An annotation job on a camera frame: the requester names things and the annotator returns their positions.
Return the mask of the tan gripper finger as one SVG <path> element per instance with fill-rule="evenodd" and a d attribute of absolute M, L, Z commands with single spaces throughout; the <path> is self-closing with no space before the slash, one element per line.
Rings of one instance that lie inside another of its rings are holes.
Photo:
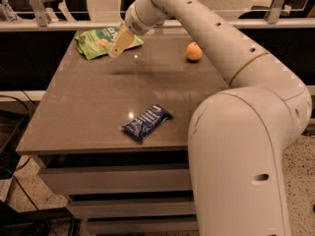
<path fill-rule="evenodd" d="M 108 55 L 111 58 L 118 57 L 134 41 L 134 34 L 126 28 L 121 28 L 111 45 Z"/>

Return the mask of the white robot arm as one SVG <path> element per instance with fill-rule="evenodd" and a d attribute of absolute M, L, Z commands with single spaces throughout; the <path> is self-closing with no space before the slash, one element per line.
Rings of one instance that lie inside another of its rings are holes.
<path fill-rule="evenodd" d="M 199 235 L 291 236 L 283 152 L 310 120 L 307 86 L 198 0 L 136 0 L 110 56 L 168 18 L 180 22 L 229 86 L 205 99 L 189 125 Z"/>

